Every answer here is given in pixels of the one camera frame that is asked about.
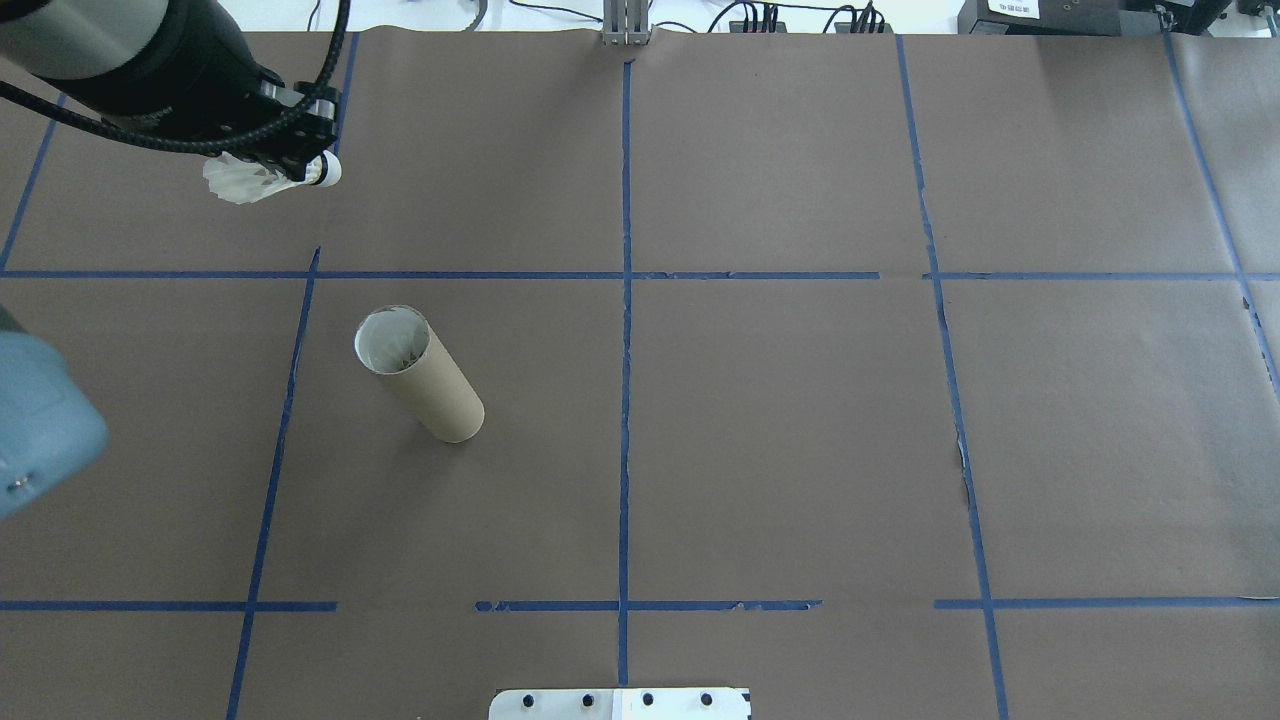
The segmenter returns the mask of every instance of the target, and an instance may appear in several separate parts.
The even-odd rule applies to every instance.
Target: black cable
[[[37,97],[36,95],[32,95],[19,87],[14,87],[8,82],[0,82],[0,97],[76,129],[84,131],[99,137],[105,137],[106,140],[133,145],[134,147],[160,150],[163,152],[218,155],[219,152],[233,150],[236,147],[243,147],[271,137],[282,129],[292,126],[298,120],[298,118],[306,114],[307,109],[311,108],[311,105],[328,90],[329,78],[333,77],[333,70],[338,67],[338,56],[342,55],[342,41],[347,32],[347,19],[349,17],[351,0],[338,0],[338,18],[334,20],[333,35],[329,36],[329,50],[325,53],[324,64],[320,67],[320,74],[316,76],[315,85],[312,85],[311,88],[303,94],[302,100],[292,108],[284,110],[284,113],[274,120],[257,129],[246,131],[218,140],[170,140],[141,132],[131,132],[113,124],[81,115],[79,113],[74,113],[65,108],[59,108],[58,105],[42,97]]]
[[[724,5],[724,9],[722,9],[719,12],[719,14],[716,15],[716,19],[712,20],[712,24],[710,24],[710,27],[707,28],[707,32],[716,32],[716,26],[724,18],[724,15],[728,14],[730,10],[732,10],[737,5],[746,5],[746,8],[750,9],[751,15],[755,17],[755,5],[753,3],[748,3],[746,0],[733,0],[728,5]],[[742,13],[744,13],[744,15],[742,15],[742,29],[745,31],[746,29],[746,14],[745,14],[746,10],[744,10]]]
[[[311,8],[311,14],[307,15],[307,32],[311,32],[311,23],[316,22],[316,13],[320,12],[320,0],[316,0],[316,6]]]
[[[828,29],[831,29],[831,24],[836,22],[836,17],[840,15],[840,13],[845,12],[852,15],[849,18],[849,24],[850,27],[852,27],[854,20],[858,19],[858,8],[854,8],[852,5],[841,5],[840,8],[836,8],[833,13],[831,13],[829,18],[827,18],[827,24],[822,26],[822,32],[826,33]]]
[[[689,32],[692,32],[695,35],[698,33],[696,29],[686,26],[685,23],[677,23],[676,20],[662,20],[660,23],[653,23],[653,27],[662,27],[662,26],[682,27],[682,28],[687,29]]]
[[[589,15],[586,13],[580,13],[577,10],[571,10],[568,8],[557,8],[556,5],[534,5],[534,4],[530,4],[530,3],[521,3],[520,0],[507,0],[507,3],[511,3],[512,5],[516,5],[516,6],[520,6],[520,8],[529,8],[529,9],[532,9],[532,10],[554,10],[557,13],[568,13],[571,15],[577,15],[580,18],[585,18],[585,19],[589,19],[589,20],[593,20],[593,22],[596,22],[596,23],[603,23],[604,22],[604,18],[598,18],[595,15]]]
[[[484,20],[484,17],[489,14],[489,0],[475,0],[475,4],[476,17],[471,18],[471,24],[462,28],[462,32],[475,32],[475,29],[480,27],[480,22]]]

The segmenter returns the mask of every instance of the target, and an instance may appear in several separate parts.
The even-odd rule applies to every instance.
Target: blue tape line
[[[337,602],[257,602],[253,612],[337,612]]]
[[[628,612],[804,612],[820,607],[820,600],[631,600]],[[617,612],[613,600],[502,600],[477,602],[476,612]]]
[[[316,286],[316,269],[320,265],[320,249],[311,255],[307,269],[307,287],[302,293],[302,310],[298,313],[298,329],[293,337],[293,357],[289,361],[289,379],[284,392],[284,407],[280,410],[280,428],[275,434],[275,456],[271,459],[271,477],[266,483],[266,502],[262,506],[262,523],[257,533],[257,550],[253,553],[253,574],[248,583],[248,600],[244,606],[244,621],[241,625],[239,651],[236,655],[236,671],[232,675],[232,689],[227,700],[227,720],[234,720],[239,710],[241,687],[244,684],[244,665],[248,661],[248,646],[253,637],[253,615],[257,593],[262,584],[262,565],[266,562],[266,543],[271,534],[271,516],[275,514],[275,493],[280,484],[280,468],[284,465],[284,441],[289,432],[289,419],[293,415],[293,393],[298,383],[298,360],[302,357],[302,341],[307,333],[307,319],[311,314],[311,295]]]
[[[0,600],[0,612],[243,612],[239,601]],[[337,602],[260,602],[259,612],[337,612]]]
[[[476,612],[617,612],[614,600],[502,600],[477,602]]]
[[[943,281],[1234,281],[1231,273],[938,273]],[[925,273],[924,279],[933,279]]]
[[[325,270],[320,279],[433,279],[433,281],[620,281],[622,273],[568,270]]]
[[[878,281],[879,273],[838,273],[838,272],[794,272],[794,273],[755,273],[755,272],[676,272],[660,270],[635,273],[637,281]]]
[[[731,610],[763,612],[805,612],[820,607],[820,600],[632,600],[636,612],[726,612]]]
[[[1123,610],[1134,607],[1270,607],[1280,600],[1248,597],[1020,597],[992,600],[996,610]],[[982,610],[980,600],[937,600],[934,610]]]
[[[5,270],[0,277],[38,279],[305,279],[298,270]]]
[[[243,602],[164,600],[3,600],[6,612],[243,612]]]
[[[302,270],[3,270],[0,277],[38,279],[306,279]],[[876,281],[876,272],[855,273],[741,273],[648,272],[632,281]],[[595,270],[321,270],[324,281],[429,279],[429,281],[621,281],[623,273]]]
[[[1204,178],[1204,187],[1213,205],[1213,217],[1217,218],[1222,240],[1226,242],[1226,252],[1231,258],[1231,269],[1240,283],[1240,293],[1249,304],[1249,319],[1253,322],[1253,337],[1258,341],[1258,350],[1262,352],[1262,363],[1267,368],[1271,378],[1271,392],[1280,401],[1280,374],[1276,373],[1275,355],[1271,354],[1271,345],[1267,342],[1267,333],[1262,329],[1262,319],[1258,316],[1258,304],[1253,301],[1253,291],[1249,290],[1249,281],[1244,275],[1244,265],[1240,263],[1240,252],[1235,247],[1235,237],[1231,227],[1226,222],[1226,213],[1222,210],[1222,199],[1217,192],[1217,183],[1213,182],[1213,173],[1208,169],[1208,160],[1204,158],[1204,147],[1201,145],[1199,131],[1196,129],[1196,120],[1192,118],[1190,105],[1187,102],[1187,92],[1183,88],[1183,74],[1178,68],[1178,56],[1174,53],[1174,40],[1170,33],[1164,33],[1165,56],[1169,58],[1169,72],[1174,78],[1174,90],[1178,95],[1178,106],[1183,111],[1183,122],[1187,123],[1187,133],[1190,136],[1192,149],[1196,151],[1196,163],[1199,164],[1201,176]]]
[[[937,306],[938,332],[942,336],[942,356],[947,370],[947,387],[951,392],[951,414],[955,419],[956,442],[960,446],[960,460],[964,469],[964,482],[969,491],[969,530],[973,537],[973,556],[978,568],[978,588],[983,601],[983,619],[987,625],[987,655],[991,660],[991,676],[996,689],[996,710],[1000,720],[1009,720],[1009,700],[1005,693],[1005,671],[1000,660],[1000,641],[996,635],[996,612],[991,605],[991,580],[987,575],[987,552],[982,541],[982,520],[978,516],[978,492],[973,483],[973,468],[969,461],[969,437],[964,425],[964,410],[960,406],[960,383],[956,379],[955,356],[951,351],[951,331],[947,327],[946,300],[942,296],[942,281],[938,268],[938,249],[933,238],[933,220],[924,199],[924,159],[920,154],[920,137],[915,124],[915,105],[911,101],[911,79],[906,65],[906,46],[902,36],[893,36],[897,44],[897,65],[902,79],[902,102],[906,108],[906,129],[911,138],[911,159],[915,165],[915,186],[920,202],[920,220],[928,240],[929,273],[933,284],[933,301]]]
[[[65,102],[67,95],[59,95],[58,106],[61,108]],[[13,243],[18,241],[18,229],[22,228],[22,218],[27,214],[27,202],[31,201],[31,192],[36,188],[36,178],[40,177],[40,168],[45,164],[45,155],[49,154],[49,143],[54,141],[54,128],[56,127],[56,120],[49,120],[49,124],[45,126],[45,136],[40,140],[40,149],[36,150],[36,160],[31,164],[31,172],[27,173],[27,184],[22,188],[22,197],[18,200],[18,208],[13,213],[13,222],[9,223],[9,234],[5,237],[4,249],[0,250],[0,270],[4,270],[5,265],[9,264]]]
[[[333,141],[333,154],[342,149],[343,131],[347,129],[347,106],[351,105],[351,78],[356,74],[356,51],[360,50],[360,33],[351,33],[351,45],[347,47],[347,73],[342,79],[342,106],[338,108],[338,138]]]
[[[627,687],[631,577],[631,63],[622,64],[622,413],[618,470],[618,687]]]

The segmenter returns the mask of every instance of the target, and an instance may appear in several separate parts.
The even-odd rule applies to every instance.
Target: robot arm
[[[106,122],[0,82],[0,96],[110,140],[241,160],[292,181],[337,138],[340,95],[328,85],[349,0],[316,82],[291,90],[253,60],[215,0],[0,0],[0,55]]]
[[[6,82],[0,97],[109,140],[223,167],[230,152],[294,183],[330,184],[340,96],[328,82],[349,10],[340,0],[316,81],[289,90],[215,0],[0,0],[0,55],[105,122]],[[0,307],[0,519],[92,462],[106,439],[58,351]]]

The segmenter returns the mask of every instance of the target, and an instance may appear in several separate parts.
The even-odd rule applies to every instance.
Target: light blue object
[[[0,519],[22,510],[106,448],[106,421],[67,374],[61,355],[0,332]]]

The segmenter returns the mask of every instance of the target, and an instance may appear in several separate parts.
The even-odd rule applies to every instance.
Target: shuttlecock
[[[209,192],[237,205],[257,202],[282,190],[300,184],[329,187],[337,183],[340,177],[342,163],[338,161],[337,155],[328,150],[307,163],[307,176],[301,182],[291,181],[279,170],[257,163],[246,163],[228,152],[205,160],[205,179],[209,181]]]

